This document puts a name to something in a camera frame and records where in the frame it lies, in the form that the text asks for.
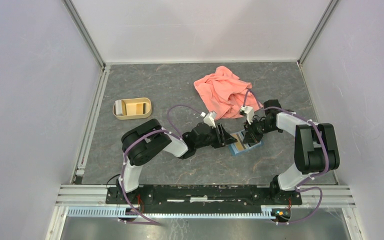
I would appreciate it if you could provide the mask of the gold card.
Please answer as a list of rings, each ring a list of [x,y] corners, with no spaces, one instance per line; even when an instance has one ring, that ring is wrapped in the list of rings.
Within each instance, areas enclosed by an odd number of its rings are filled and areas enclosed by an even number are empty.
[[[144,115],[147,112],[147,106],[146,103],[141,102],[136,105],[136,114],[137,115]]]
[[[250,149],[250,145],[244,142],[245,134],[242,131],[235,132],[232,134],[232,136],[234,136],[237,139],[236,143],[229,145],[230,150],[234,155],[237,155],[241,152],[246,152]]]

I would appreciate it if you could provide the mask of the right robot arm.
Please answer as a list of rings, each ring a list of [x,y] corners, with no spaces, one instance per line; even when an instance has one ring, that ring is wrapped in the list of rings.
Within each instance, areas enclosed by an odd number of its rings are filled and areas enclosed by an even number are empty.
[[[264,117],[255,115],[251,106],[243,105],[239,113],[246,118],[244,142],[255,144],[265,134],[286,132],[294,137],[294,163],[270,183],[269,199],[282,204],[289,192],[304,183],[340,166],[335,128],[330,123],[306,120],[296,112],[285,110],[277,99],[265,102]]]

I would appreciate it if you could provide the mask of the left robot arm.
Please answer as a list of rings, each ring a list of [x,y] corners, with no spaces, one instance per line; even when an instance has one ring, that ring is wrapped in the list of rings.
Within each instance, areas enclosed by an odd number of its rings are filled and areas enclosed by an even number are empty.
[[[209,125],[200,122],[192,130],[177,136],[162,127],[157,119],[150,119],[121,137],[123,166],[117,196],[125,204],[136,200],[142,168],[160,152],[187,159],[197,149],[208,146],[218,149],[237,141],[220,123]]]

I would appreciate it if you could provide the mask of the gold card in tray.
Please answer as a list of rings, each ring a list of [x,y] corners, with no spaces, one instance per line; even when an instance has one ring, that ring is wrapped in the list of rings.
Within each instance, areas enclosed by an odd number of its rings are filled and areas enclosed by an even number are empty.
[[[136,105],[136,114],[137,115],[144,115],[147,112],[147,106],[146,103],[141,102]]]

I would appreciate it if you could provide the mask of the beige oval card tray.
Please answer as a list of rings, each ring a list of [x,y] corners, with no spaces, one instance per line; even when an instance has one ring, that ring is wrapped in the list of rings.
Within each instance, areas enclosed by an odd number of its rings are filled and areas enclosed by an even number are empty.
[[[124,116],[116,116],[114,113],[114,105],[112,108],[112,113],[113,115],[118,119],[118,120],[134,120],[134,119],[145,119],[148,118],[152,114],[152,102],[149,98],[147,97],[138,97],[138,98],[126,98],[122,99],[125,103],[125,110],[126,110],[126,115]],[[146,103],[146,113],[142,115],[137,115],[136,114],[136,105],[139,103]]]

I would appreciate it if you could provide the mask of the stack of cards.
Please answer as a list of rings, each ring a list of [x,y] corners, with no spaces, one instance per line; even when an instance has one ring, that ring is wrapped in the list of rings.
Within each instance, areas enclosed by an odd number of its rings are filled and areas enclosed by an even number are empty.
[[[125,102],[122,99],[118,99],[114,102],[114,114],[116,116],[126,115],[126,106]]]

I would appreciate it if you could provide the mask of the pink cloth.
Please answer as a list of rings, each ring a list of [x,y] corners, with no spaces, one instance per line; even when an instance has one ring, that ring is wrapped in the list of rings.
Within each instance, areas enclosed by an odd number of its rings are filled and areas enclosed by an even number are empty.
[[[253,87],[252,83],[242,81],[225,66],[217,67],[214,73],[196,80],[193,85],[207,110],[216,113],[216,120],[241,118],[243,104],[255,111],[263,105],[247,92]]]

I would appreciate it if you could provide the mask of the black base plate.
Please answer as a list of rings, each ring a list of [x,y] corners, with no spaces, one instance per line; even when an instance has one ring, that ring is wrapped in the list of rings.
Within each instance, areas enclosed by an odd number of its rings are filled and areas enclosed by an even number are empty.
[[[145,184],[123,195],[121,187],[109,187],[108,205],[144,206],[145,214],[246,214],[260,213],[262,206],[300,206],[296,191],[273,190],[260,185],[152,185]]]

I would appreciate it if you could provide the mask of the aluminium frame rail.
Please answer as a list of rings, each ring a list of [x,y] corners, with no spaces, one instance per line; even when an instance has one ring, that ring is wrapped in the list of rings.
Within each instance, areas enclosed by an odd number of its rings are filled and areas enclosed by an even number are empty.
[[[56,206],[103,206],[106,200],[106,187],[102,184],[82,184],[88,157],[99,118],[110,66],[105,66],[100,73],[97,89],[92,98],[92,104],[84,127],[80,147],[74,162],[72,179],[69,184],[60,187]]]

